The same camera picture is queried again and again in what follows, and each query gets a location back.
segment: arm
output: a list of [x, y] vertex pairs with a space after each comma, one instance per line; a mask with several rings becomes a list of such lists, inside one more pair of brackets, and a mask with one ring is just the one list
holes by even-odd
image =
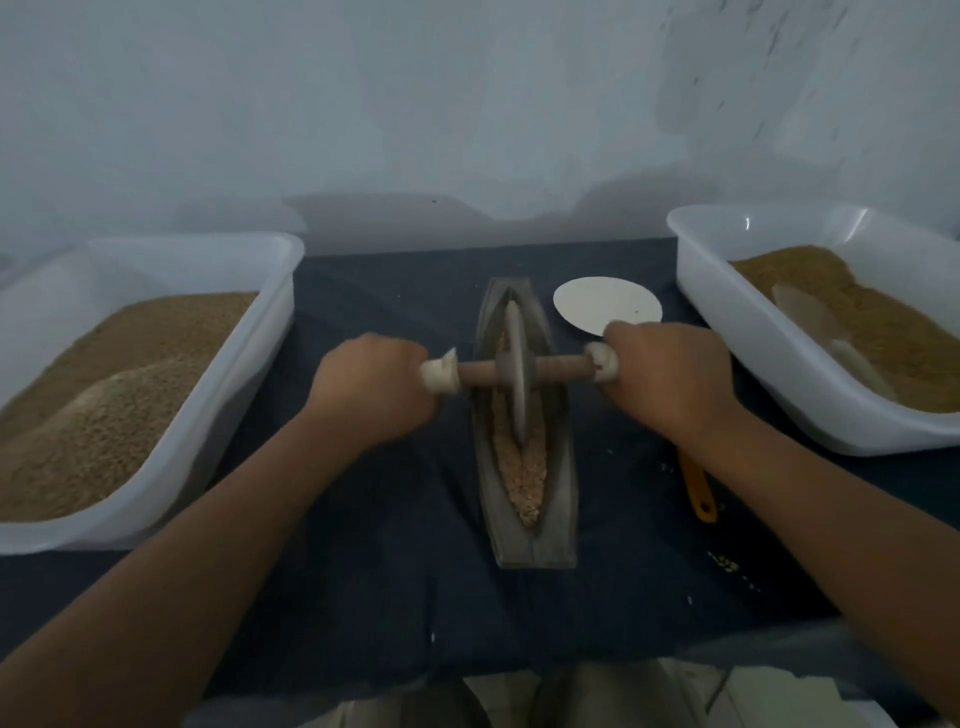
[[754, 417], [712, 331], [611, 324], [613, 402], [688, 451], [769, 525], [866, 643], [960, 720], [960, 532]]
[[0, 664], [4, 722], [180, 725], [314, 499], [433, 416], [426, 356], [372, 334], [329, 353], [297, 417]]

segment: grain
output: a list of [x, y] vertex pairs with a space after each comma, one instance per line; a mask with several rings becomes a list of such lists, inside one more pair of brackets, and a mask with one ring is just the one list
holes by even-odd
[[[503, 337], [499, 350], [506, 349]], [[497, 467], [507, 489], [507, 497], [520, 521], [533, 528], [540, 518], [543, 487], [546, 480], [546, 420], [540, 392], [532, 392], [527, 409], [527, 443], [520, 448], [514, 439], [513, 417], [507, 395], [493, 391], [493, 451]]]
[[113, 314], [0, 411], [0, 521], [66, 516], [136, 473], [255, 293]]
[[915, 308], [858, 284], [833, 251], [784, 248], [731, 265], [771, 301], [779, 283], [823, 303], [901, 404], [923, 412], [960, 411], [960, 339]]

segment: hand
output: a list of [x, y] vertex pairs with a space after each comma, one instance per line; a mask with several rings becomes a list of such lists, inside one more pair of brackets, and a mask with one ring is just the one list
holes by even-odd
[[686, 324], [611, 322], [604, 339], [620, 359], [603, 385], [613, 403], [685, 449], [740, 411], [730, 352], [716, 333]]
[[437, 413], [420, 380], [427, 355], [420, 344], [375, 333], [345, 341], [320, 362], [303, 413], [332, 416], [361, 449], [403, 437]]

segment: person's left hand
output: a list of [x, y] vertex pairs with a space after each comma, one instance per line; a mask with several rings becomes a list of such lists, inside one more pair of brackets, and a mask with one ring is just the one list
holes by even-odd
[[427, 357], [420, 344], [375, 333], [345, 341], [320, 362], [303, 413], [335, 418], [363, 449], [403, 437], [437, 414], [420, 379]]

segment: dark blue tablecloth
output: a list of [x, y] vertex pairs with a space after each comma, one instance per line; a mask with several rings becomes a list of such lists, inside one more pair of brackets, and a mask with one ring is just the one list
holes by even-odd
[[[229, 472], [292, 417], [325, 352], [375, 330], [434, 354], [472, 350], [489, 278], [529, 276], [561, 352], [586, 340], [551, 303], [580, 276], [654, 291], [666, 321], [702, 323], [675, 284], [676, 243], [651, 240], [307, 258], [297, 313], [221, 464]], [[739, 397], [804, 441], [742, 368]], [[580, 658], [637, 659], [735, 631], [833, 614], [772, 534], [718, 484], [717, 524], [698, 522], [672, 446], [590, 385], [570, 390], [580, 476], [580, 565], [504, 571], [477, 496], [468, 403], [371, 452], [316, 503], [263, 589], [209, 694], [386, 686]], [[831, 456], [896, 496], [960, 525], [960, 450], [858, 460]], [[714, 557], [740, 566], [728, 573]], [[0, 652], [26, 639], [119, 558], [0, 558]]]

